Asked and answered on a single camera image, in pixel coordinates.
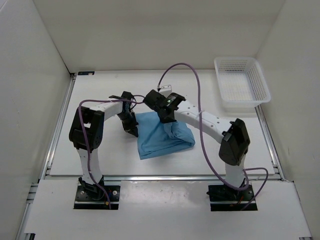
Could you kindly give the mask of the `light blue shorts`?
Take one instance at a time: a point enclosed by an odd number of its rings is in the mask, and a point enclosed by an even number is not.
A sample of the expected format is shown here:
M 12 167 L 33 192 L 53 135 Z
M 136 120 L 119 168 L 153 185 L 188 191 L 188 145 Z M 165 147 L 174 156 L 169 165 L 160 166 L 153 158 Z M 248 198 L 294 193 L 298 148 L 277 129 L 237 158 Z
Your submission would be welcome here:
M 156 112 L 136 115 L 137 150 L 141 160 L 161 157 L 194 147 L 192 131 L 184 122 L 161 123 Z

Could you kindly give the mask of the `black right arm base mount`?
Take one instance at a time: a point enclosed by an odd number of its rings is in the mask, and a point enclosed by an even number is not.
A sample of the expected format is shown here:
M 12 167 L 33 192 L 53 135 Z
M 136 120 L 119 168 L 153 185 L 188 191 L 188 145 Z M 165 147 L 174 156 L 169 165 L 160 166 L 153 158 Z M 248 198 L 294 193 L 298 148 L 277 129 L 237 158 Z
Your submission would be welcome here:
M 253 187 L 237 191 L 226 185 L 209 185 L 206 194 L 209 196 L 211 212 L 257 211 Z

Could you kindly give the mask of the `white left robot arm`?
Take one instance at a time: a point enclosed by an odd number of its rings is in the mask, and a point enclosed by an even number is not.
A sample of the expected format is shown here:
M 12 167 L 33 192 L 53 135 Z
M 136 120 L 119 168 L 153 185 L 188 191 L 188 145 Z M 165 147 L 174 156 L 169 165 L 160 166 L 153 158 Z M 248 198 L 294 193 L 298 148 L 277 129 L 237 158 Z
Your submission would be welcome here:
M 100 200 L 105 194 L 101 184 L 103 175 L 99 166 L 98 147 L 103 140 L 104 123 L 113 116 L 121 120 L 125 132 L 138 137 L 138 122 L 131 109 L 133 100 L 108 99 L 96 101 L 91 107 L 83 106 L 87 101 L 80 102 L 75 112 L 69 132 L 69 140 L 80 156 L 81 181 L 90 185 L 87 194 L 93 200 Z

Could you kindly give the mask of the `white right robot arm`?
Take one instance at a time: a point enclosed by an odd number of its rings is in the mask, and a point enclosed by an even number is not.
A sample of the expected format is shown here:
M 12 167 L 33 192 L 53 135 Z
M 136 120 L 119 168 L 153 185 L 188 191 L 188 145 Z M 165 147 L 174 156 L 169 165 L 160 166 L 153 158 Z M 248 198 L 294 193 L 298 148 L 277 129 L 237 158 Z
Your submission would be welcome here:
M 154 107 L 162 123 L 175 120 L 199 130 L 204 158 L 214 175 L 225 185 L 224 193 L 230 200 L 238 199 L 249 188 L 249 179 L 244 170 L 244 161 L 251 143 L 246 124 L 237 118 L 234 121 L 217 117 L 201 110 L 188 100 L 174 104 L 172 100 Z M 211 164 L 205 149 L 204 136 L 207 134 L 220 144 L 218 156 L 225 163 L 225 178 L 221 177 Z

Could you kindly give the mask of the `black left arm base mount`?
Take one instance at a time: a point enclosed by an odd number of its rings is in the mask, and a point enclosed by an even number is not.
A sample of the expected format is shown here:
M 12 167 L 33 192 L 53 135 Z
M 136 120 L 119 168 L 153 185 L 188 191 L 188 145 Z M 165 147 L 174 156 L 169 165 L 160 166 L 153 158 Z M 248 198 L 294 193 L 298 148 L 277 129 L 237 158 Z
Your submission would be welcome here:
M 121 186 L 104 185 L 104 191 L 93 185 L 86 185 L 78 180 L 73 208 L 75 210 L 118 210 Z

